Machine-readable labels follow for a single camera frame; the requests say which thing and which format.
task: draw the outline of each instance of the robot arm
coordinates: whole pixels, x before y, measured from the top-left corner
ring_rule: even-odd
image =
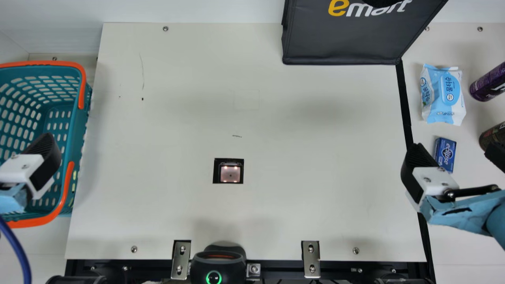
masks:
[[[496,161],[503,159],[492,155],[490,160],[497,164]],[[502,222],[505,191],[497,185],[460,189],[451,175],[438,167],[422,144],[413,144],[407,151],[401,167],[401,180],[407,188],[407,198],[428,223],[492,236],[505,249],[505,225]],[[456,200],[468,196],[474,197]]]

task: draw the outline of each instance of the blue plastic basket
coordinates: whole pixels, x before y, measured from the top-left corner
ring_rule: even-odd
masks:
[[[24,213],[2,218],[12,228],[46,224],[72,212],[88,119],[91,87],[79,64],[28,61],[0,65],[0,164],[40,134],[54,135],[62,152],[55,183]]]

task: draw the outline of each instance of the black base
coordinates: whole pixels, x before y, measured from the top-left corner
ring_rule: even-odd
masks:
[[[261,264],[261,278],[263,279],[306,279],[301,260],[248,260],[248,263]],[[143,283],[142,281],[169,279],[172,260],[68,260],[65,276],[79,276],[92,268],[104,266],[116,267],[123,270],[126,283]],[[429,278],[428,263],[426,262],[368,262],[368,261],[321,261],[320,280],[348,280],[351,283],[373,283],[375,278],[396,271],[398,276],[410,279]]]

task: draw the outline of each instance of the screw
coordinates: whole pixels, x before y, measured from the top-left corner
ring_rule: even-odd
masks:
[[[251,265],[251,267],[250,267],[249,269],[250,269],[250,271],[251,271],[252,273],[257,273],[257,272],[258,272],[258,267],[257,267],[257,266],[255,266],[255,265]]]

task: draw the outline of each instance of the metal bracket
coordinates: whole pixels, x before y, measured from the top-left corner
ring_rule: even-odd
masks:
[[[172,251],[172,274],[170,279],[186,280],[189,272],[189,256],[191,255],[191,241],[175,241]]]
[[[302,241],[301,258],[304,261],[305,278],[321,278],[319,241]]]
[[[247,273],[245,277],[247,280],[259,280],[261,275],[261,264],[259,263],[248,263]]]

